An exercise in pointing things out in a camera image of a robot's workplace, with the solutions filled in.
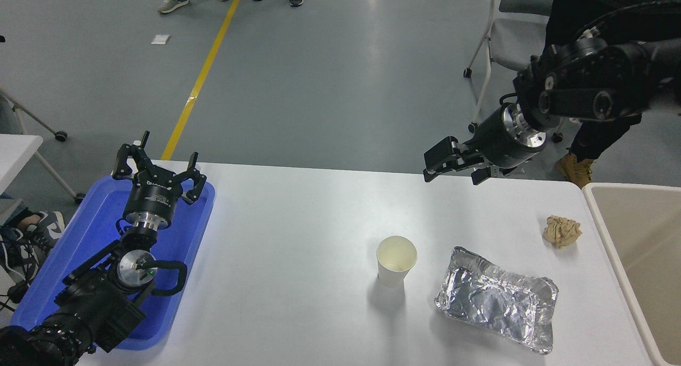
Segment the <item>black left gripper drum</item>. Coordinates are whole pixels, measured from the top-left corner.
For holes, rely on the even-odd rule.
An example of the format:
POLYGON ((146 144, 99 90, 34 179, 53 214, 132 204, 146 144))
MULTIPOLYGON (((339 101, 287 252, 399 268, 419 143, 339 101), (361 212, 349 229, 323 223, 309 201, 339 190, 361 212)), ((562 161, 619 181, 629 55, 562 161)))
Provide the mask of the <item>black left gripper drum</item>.
POLYGON ((133 223, 138 215, 148 213, 160 218, 161 223, 170 224, 181 195, 180 184, 147 173, 137 173, 133 176, 133 187, 123 217, 133 223))

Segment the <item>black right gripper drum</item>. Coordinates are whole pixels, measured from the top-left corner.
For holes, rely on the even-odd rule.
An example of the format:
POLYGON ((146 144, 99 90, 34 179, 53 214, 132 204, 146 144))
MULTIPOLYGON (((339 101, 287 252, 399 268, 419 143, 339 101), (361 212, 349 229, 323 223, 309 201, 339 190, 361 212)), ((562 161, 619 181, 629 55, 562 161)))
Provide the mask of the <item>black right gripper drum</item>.
POLYGON ((496 167, 517 167, 533 157, 533 129, 518 104, 504 104, 477 127, 470 146, 496 167))

